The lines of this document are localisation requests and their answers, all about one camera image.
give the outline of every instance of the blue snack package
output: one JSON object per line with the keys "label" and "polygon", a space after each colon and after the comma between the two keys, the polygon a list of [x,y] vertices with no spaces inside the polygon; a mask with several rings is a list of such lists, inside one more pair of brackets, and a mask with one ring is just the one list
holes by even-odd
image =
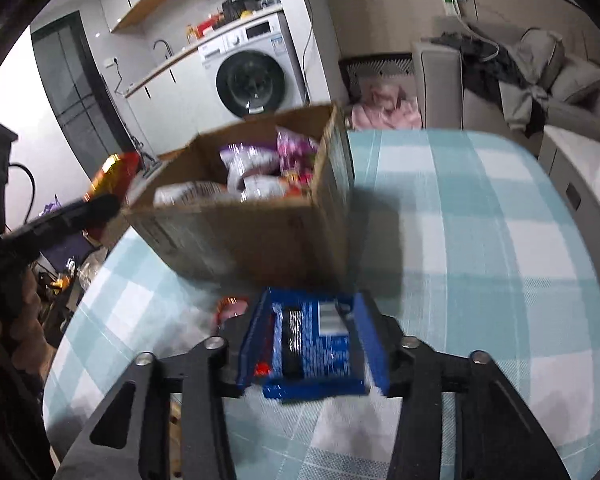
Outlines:
{"label": "blue snack package", "polygon": [[[349,319],[353,298],[269,288],[258,304],[273,313],[267,399],[315,400],[365,395],[364,354]],[[266,335],[254,336],[253,341]]]}

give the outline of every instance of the cardboard box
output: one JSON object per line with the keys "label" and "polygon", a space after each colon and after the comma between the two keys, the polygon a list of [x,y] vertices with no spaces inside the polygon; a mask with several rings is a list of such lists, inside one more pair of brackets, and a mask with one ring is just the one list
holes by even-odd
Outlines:
{"label": "cardboard box", "polygon": [[[309,196],[246,202],[201,200],[154,208],[155,190],[206,180],[226,183],[219,151],[231,143],[275,145],[276,126],[320,141]],[[334,105],[259,116],[197,136],[123,211],[178,274],[259,286],[337,288],[347,266],[353,186],[349,137]]]}

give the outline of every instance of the light blue checkered tablecloth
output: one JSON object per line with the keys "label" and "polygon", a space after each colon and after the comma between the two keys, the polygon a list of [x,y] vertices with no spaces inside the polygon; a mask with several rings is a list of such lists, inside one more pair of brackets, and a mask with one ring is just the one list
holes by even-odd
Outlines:
{"label": "light blue checkered tablecloth", "polygon": [[[403,330],[458,355],[491,353],[531,406],[571,476],[600,467],[600,288],[567,208],[536,161],[497,136],[350,134],[356,171],[351,273]],[[139,352],[186,351],[218,297],[176,276],[129,230],[87,291],[45,387],[64,454]],[[442,476],[452,478],[445,397]],[[255,388],[225,402],[241,479],[384,478],[397,399],[283,406]]]}

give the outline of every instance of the glass door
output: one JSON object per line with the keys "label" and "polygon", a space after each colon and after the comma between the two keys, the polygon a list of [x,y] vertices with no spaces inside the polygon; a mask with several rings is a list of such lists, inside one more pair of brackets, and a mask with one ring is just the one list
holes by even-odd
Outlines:
{"label": "glass door", "polygon": [[91,56],[80,13],[32,32],[31,39],[56,120],[83,170],[93,178],[109,155],[134,147]]}

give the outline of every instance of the cabinet handle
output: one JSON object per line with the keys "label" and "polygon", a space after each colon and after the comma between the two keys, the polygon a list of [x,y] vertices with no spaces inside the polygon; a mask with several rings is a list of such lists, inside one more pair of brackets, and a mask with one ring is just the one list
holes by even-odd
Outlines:
{"label": "cabinet handle", "polygon": [[580,207],[580,202],[582,202],[582,199],[580,198],[580,194],[578,193],[578,190],[570,182],[564,193],[567,196],[567,198],[569,199],[569,202],[571,203],[573,210],[577,211],[578,208]]}

